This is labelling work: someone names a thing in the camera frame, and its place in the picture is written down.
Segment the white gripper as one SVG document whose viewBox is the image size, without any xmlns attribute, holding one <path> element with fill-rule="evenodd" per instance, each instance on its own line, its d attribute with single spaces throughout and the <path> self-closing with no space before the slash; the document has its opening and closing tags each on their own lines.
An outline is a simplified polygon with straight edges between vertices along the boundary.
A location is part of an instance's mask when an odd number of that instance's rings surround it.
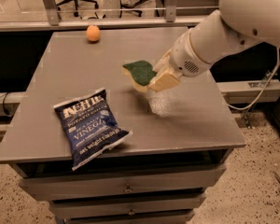
<svg viewBox="0 0 280 224">
<path fill-rule="evenodd" d="M 148 88 L 155 92 L 165 91 L 180 84 L 181 74 L 184 77 L 197 77 L 211 68 L 210 63 L 201 60 L 190 43 L 188 29 L 180 36 L 172 48 L 155 64 L 153 71 L 158 73 L 148 84 Z"/>
</svg>

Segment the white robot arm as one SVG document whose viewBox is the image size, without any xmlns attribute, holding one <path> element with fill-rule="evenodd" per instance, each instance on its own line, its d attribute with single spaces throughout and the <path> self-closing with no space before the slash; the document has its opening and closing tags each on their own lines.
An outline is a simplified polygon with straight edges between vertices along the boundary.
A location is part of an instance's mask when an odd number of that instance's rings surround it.
<svg viewBox="0 0 280 224">
<path fill-rule="evenodd" d="M 154 66 L 148 87 L 164 91 L 222 58 L 265 42 L 280 49 L 280 0 L 219 0 L 219 9 L 180 36 Z"/>
</svg>

